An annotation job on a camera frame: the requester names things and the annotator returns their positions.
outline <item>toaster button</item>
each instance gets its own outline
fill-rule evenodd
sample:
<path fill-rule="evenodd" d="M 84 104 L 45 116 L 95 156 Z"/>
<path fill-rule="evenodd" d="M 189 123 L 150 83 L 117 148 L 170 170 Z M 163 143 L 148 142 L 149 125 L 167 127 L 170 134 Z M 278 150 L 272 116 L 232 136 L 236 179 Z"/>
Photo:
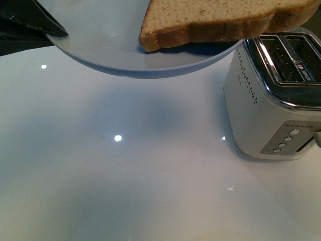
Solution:
<path fill-rule="evenodd" d="M 296 135 L 296 134 L 298 134 L 299 132 L 300 132 L 300 130 L 294 129 L 294 130 L 291 130 L 291 131 L 290 131 L 290 135 Z"/>
<path fill-rule="evenodd" d="M 285 140 L 286 142 L 291 141 L 291 140 L 292 140 L 292 137 L 285 137 L 284 140 Z"/>

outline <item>white countertop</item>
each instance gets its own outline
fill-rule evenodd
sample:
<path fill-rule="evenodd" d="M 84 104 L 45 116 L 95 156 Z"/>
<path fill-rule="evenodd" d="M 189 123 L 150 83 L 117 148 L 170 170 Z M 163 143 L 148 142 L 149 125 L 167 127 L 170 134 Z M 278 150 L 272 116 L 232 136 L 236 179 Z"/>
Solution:
<path fill-rule="evenodd" d="M 149 80 L 56 47 L 0 57 L 1 241 L 321 240 L 321 150 L 238 152 L 231 59 Z"/>

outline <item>white toaster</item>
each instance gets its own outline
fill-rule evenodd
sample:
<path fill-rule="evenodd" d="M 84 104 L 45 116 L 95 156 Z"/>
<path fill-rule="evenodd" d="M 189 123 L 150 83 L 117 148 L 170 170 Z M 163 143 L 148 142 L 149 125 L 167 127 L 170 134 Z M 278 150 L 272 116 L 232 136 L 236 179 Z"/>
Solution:
<path fill-rule="evenodd" d="M 245 40 L 234 53 L 224 97 L 245 154 L 293 160 L 321 147 L 321 41 L 303 28 Z"/>

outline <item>plate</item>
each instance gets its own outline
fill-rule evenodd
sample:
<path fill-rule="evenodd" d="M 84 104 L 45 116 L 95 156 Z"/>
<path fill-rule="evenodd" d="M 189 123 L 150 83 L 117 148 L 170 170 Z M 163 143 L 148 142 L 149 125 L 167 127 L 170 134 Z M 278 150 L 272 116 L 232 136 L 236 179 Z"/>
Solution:
<path fill-rule="evenodd" d="M 138 42 L 150 0 L 39 0 L 68 37 L 48 36 L 76 61 L 117 76 L 165 78 L 205 68 L 241 42 L 191 43 L 146 53 Z"/>

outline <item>whole wheat bread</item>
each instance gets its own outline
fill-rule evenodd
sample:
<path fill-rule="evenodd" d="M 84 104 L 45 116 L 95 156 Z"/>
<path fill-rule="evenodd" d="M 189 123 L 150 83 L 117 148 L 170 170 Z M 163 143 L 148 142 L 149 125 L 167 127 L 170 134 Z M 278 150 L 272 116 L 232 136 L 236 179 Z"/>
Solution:
<path fill-rule="evenodd" d="M 228 42 L 288 31 L 321 0 L 151 0 L 139 42 L 146 51 L 189 42 Z"/>

